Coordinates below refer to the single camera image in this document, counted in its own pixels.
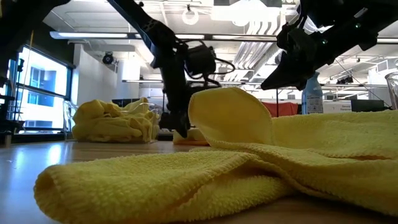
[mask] ceiling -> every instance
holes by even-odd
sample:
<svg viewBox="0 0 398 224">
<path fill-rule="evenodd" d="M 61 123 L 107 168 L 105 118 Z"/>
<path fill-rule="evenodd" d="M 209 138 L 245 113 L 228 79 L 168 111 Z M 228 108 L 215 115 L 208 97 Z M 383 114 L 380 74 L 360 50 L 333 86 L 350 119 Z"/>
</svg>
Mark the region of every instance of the ceiling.
<svg viewBox="0 0 398 224">
<path fill-rule="evenodd" d="M 219 6 L 213 6 L 213 0 L 190 2 L 191 8 L 198 12 L 198 20 L 194 25 L 188 25 L 183 21 L 183 12 L 187 8 L 187 1 L 143 2 L 143 9 L 151 17 L 167 24 L 178 34 L 249 34 L 253 32 L 253 30 L 255 30 L 254 27 L 257 26 L 258 29 L 256 34 L 263 32 L 263 34 L 275 35 L 280 30 L 281 24 L 284 24 L 283 19 L 289 21 L 295 14 L 294 2 L 297 1 L 284 1 L 290 2 L 292 5 L 284 5 L 282 12 L 272 14 L 273 16 L 270 16 L 271 14 L 268 13 L 268 17 L 264 16 L 267 20 L 265 22 L 257 24 L 250 22 L 243 26 L 239 24 L 239 21 L 233 23 L 232 21 L 212 20 L 212 10 L 220 10 Z M 243 8 L 240 6 L 236 9 L 236 12 L 240 12 L 239 15 L 245 14 L 245 16 L 251 16 L 255 11 L 259 10 L 258 7 L 252 7 L 246 11 L 241 11 Z M 193 17 L 193 12 L 187 13 L 188 20 Z M 104 0 L 72 0 L 66 5 L 56 7 L 45 18 L 44 22 L 53 29 L 62 32 L 135 32 L 126 20 Z M 380 36 L 397 37 L 398 23 L 396 22 L 382 31 Z M 272 51 L 271 48 L 275 48 L 275 45 L 271 46 L 271 44 L 267 46 L 264 44 L 260 45 L 260 43 L 246 44 L 245 46 L 245 43 L 242 42 L 205 42 L 205 44 L 212 45 L 219 58 L 234 63 L 237 63 L 237 54 L 242 54 L 243 50 L 247 50 L 248 52 L 244 59 L 249 61 L 251 58 L 252 63 L 242 62 L 240 66 L 249 70 L 254 69 L 254 65 L 263 66 L 265 63 L 264 59 L 275 54 L 275 51 Z M 144 78 L 160 78 L 159 71 L 150 68 L 149 63 L 152 61 L 153 56 L 141 40 L 90 40 L 86 42 L 85 49 L 96 58 L 102 59 L 106 47 L 109 49 L 109 46 L 118 45 L 120 45 L 118 49 L 130 49 L 130 46 L 134 46 L 134 50 L 142 58 L 141 73 L 144 75 Z M 118 50 L 114 51 L 114 55 L 116 58 L 122 60 L 128 57 L 129 54 L 126 51 Z M 373 67 L 374 63 L 382 61 L 383 57 L 398 57 L 398 45 L 377 45 L 366 52 L 362 52 L 359 47 L 354 47 L 337 58 L 337 61 L 339 61 L 341 65 L 334 63 L 322 67 L 320 69 L 320 79 L 335 83 L 333 80 L 330 80 L 330 77 L 338 77 L 338 75 L 345 70 L 355 68 L 353 70 L 354 76 L 359 82 L 366 82 L 368 69 Z M 268 76 L 268 74 L 259 73 L 256 78 L 265 79 L 266 76 Z M 246 73 L 236 73 L 228 77 L 219 78 L 237 81 L 237 79 L 243 77 L 247 78 L 248 76 Z"/>
</svg>

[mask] security camera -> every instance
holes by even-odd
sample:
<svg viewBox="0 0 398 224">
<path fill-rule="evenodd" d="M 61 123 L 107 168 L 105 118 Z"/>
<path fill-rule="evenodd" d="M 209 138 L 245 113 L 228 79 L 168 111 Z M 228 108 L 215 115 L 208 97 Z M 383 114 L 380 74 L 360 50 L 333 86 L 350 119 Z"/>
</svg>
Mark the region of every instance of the security camera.
<svg viewBox="0 0 398 224">
<path fill-rule="evenodd" d="M 105 65 L 111 65 L 113 60 L 113 52 L 106 52 L 104 58 L 102 58 L 102 62 Z"/>
</svg>

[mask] building outside window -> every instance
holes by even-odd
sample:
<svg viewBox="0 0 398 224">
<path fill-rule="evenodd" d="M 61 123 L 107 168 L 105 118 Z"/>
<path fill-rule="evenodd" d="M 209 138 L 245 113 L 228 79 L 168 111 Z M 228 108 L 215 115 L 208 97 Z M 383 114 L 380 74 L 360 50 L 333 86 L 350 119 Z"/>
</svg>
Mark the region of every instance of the building outside window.
<svg viewBox="0 0 398 224">
<path fill-rule="evenodd" d="M 63 128 L 63 101 L 67 97 L 69 70 L 66 66 L 24 47 L 25 60 L 17 78 L 18 120 L 26 129 Z"/>
</svg>

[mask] table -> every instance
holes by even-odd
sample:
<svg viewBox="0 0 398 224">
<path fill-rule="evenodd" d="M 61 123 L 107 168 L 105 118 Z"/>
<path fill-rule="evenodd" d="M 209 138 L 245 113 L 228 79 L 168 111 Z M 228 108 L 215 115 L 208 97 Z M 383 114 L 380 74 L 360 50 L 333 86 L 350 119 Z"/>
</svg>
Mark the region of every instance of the table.
<svg viewBox="0 0 398 224">
<path fill-rule="evenodd" d="M 115 156 L 187 152 L 194 146 L 171 142 L 152 144 L 100 144 L 50 142 L 0 148 L 0 223 L 56 223 L 36 206 L 33 186 L 47 166 Z M 282 198 L 272 204 L 197 223 L 398 223 L 397 218 L 305 195 Z"/>
</svg>

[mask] folded towel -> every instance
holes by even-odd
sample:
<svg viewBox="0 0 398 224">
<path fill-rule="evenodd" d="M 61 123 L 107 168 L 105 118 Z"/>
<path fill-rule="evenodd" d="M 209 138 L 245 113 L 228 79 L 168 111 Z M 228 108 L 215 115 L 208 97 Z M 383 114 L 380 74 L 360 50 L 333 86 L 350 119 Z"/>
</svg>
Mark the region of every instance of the folded towel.
<svg viewBox="0 0 398 224">
<path fill-rule="evenodd" d="M 72 134 L 78 141 L 149 142 L 159 132 L 158 114 L 149 111 L 147 98 L 120 108 L 100 100 L 83 103 L 73 116 Z"/>
<path fill-rule="evenodd" d="M 178 132 L 173 133 L 173 144 L 190 145 L 190 146 L 208 146 L 204 135 L 198 128 L 188 130 L 188 136 L 183 138 Z"/>
<path fill-rule="evenodd" d="M 205 220 L 302 192 L 398 216 L 398 111 L 271 119 L 239 88 L 201 91 L 211 147 L 46 168 L 37 205 L 63 223 Z"/>
</svg>

